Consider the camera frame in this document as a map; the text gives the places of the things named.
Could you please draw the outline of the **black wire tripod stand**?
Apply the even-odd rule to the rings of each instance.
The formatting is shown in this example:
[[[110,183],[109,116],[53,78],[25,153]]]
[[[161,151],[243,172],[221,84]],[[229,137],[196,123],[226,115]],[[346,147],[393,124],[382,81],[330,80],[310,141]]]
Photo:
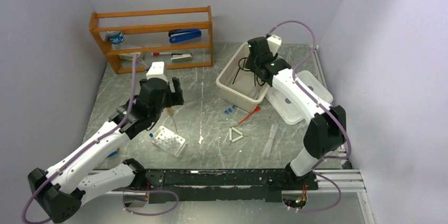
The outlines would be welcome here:
[[[233,78],[232,84],[235,83],[235,81],[236,81],[240,71],[251,72],[250,69],[245,67],[245,63],[246,63],[247,59],[248,59],[248,57],[244,57],[244,58],[239,59],[239,61],[238,61],[238,70],[237,70],[237,72],[236,72],[236,74],[235,74],[235,76]]]

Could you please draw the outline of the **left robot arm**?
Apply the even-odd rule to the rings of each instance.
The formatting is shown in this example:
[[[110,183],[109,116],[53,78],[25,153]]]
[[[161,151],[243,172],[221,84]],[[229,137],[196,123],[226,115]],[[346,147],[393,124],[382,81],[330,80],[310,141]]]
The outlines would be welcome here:
[[[144,190],[161,180],[151,177],[133,158],[108,171],[89,173],[112,151],[152,129],[165,108],[184,104],[179,79],[174,77],[172,82],[161,78],[140,80],[139,94],[118,107],[94,136],[59,163],[46,170],[35,168],[28,174],[32,199],[50,221],[68,220],[82,205],[111,190]]]

